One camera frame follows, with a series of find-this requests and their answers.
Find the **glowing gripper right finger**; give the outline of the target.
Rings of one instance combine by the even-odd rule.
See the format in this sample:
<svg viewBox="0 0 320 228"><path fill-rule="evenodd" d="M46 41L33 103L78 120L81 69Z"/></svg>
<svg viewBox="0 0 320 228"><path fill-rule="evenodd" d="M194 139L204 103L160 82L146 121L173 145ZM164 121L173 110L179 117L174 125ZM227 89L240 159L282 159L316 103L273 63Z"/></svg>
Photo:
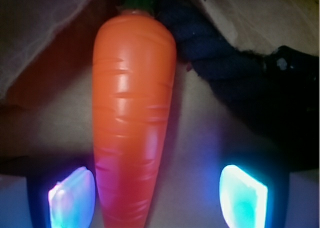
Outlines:
<svg viewBox="0 0 320 228"><path fill-rule="evenodd" d="M219 203L229 228L283 228L289 174L278 167L227 164L219 177Z"/></svg>

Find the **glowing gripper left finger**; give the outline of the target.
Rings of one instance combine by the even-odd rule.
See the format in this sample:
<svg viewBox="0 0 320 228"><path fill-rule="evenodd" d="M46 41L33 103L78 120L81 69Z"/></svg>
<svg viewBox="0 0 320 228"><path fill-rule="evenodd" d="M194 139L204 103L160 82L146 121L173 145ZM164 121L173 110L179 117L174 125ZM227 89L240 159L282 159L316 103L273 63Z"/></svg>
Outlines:
<svg viewBox="0 0 320 228"><path fill-rule="evenodd" d="M27 180L34 228L88 228L96 205L96 182L86 166L50 169Z"/></svg>

